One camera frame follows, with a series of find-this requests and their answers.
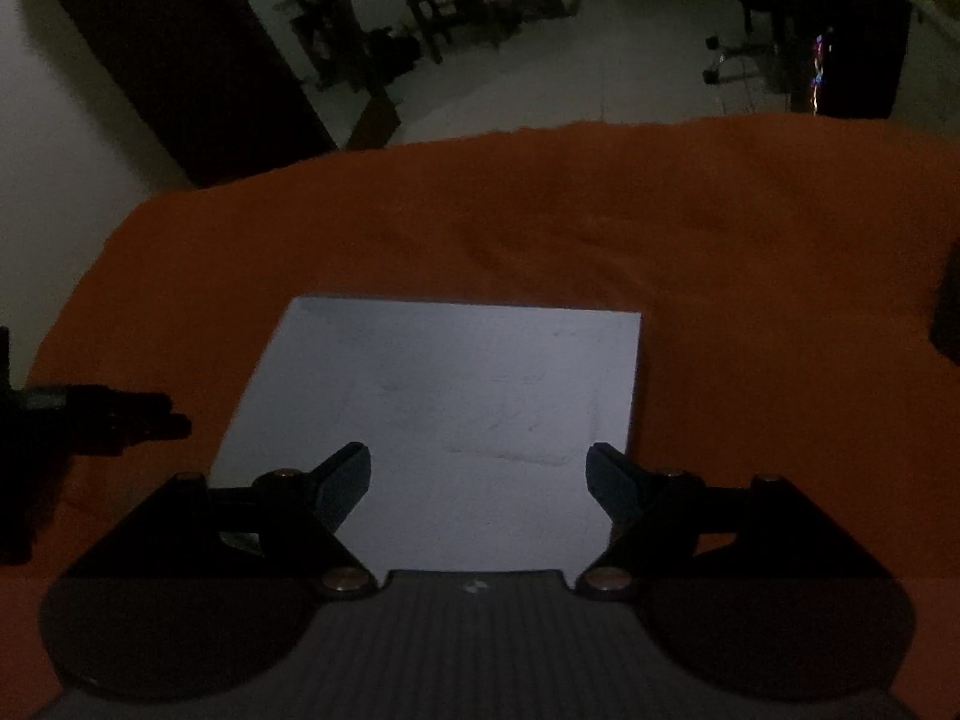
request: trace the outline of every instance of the dark doorway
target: dark doorway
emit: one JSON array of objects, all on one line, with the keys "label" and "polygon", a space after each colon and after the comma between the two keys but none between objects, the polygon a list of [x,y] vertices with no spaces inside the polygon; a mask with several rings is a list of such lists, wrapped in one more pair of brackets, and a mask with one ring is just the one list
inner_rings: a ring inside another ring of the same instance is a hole
[{"label": "dark doorway", "polygon": [[197,186],[335,146],[245,0],[60,0]]}]

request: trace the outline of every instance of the orange fabric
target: orange fabric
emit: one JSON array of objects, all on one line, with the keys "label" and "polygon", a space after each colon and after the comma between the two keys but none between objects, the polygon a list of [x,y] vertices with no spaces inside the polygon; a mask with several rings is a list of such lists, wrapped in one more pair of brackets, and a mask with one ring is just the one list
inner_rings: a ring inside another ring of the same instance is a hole
[{"label": "orange fabric", "polygon": [[0,709],[56,690],[45,581],[172,473],[209,468],[285,306],[323,292],[642,311],[635,457],[794,480],[907,579],[896,693],[953,717],[960,370],[925,336],[959,179],[960,148],[886,122],[763,116],[340,153],[146,202],[32,379],[169,392],[194,434],[75,465],[35,563],[3,574]]}]

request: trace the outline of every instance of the chair leg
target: chair leg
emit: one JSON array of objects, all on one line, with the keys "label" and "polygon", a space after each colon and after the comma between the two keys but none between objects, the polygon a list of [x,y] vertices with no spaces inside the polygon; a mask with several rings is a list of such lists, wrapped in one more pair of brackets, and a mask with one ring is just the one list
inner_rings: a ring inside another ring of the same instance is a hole
[{"label": "chair leg", "polygon": [[443,24],[443,13],[440,13],[440,6],[436,0],[429,0],[428,2],[430,4],[430,12],[433,14],[433,19],[440,25],[440,34],[443,35],[443,40],[446,41],[446,45],[452,45],[453,38],[450,37],[450,30]]},{"label": "chair leg", "polygon": [[437,41],[433,36],[433,29],[430,26],[429,20],[427,20],[424,15],[424,11],[419,9],[418,2],[410,2],[410,10],[414,14],[414,20],[416,25],[421,29],[421,35],[424,36],[424,42],[426,43],[427,50],[430,52],[430,58],[433,59],[435,64],[442,65],[443,57],[440,56],[440,49],[437,47]]},{"label": "chair leg", "polygon": [[490,30],[490,42],[493,43],[495,49],[500,48],[500,43],[503,42],[503,34],[500,29],[500,18],[497,16],[496,7],[492,4],[486,4],[487,9],[487,28]]}]

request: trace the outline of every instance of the white square board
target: white square board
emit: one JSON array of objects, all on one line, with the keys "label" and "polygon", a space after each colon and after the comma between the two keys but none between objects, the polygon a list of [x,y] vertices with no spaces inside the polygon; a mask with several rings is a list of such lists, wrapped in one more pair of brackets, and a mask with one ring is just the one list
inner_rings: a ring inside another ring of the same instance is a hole
[{"label": "white square board", "polygon": [[392,568],[558,568],[572,583],[610,521],[584,459],[629,431],[640,315],[295,299],[210,474],[248,485],[368,445],[370,491],[337,536]]}]

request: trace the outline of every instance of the white tiled floor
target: white tiled floor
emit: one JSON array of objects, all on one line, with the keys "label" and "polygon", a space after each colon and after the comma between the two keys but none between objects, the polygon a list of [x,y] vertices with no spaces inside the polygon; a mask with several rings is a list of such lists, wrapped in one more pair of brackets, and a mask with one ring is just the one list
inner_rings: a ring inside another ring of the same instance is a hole
[{"label": "white tiled floor", "polygon": [[[755,39],[768,31],[755,16]],[[443,65],[422,60],[390,86],[402,121],[392,143],[784,110],[751,59],[728,62],[720,85],[704,85],[712,34],[743,40],[737,1],[585,0],[571,18],[525,23],[499,50],[469,39],[441,45]]]}]

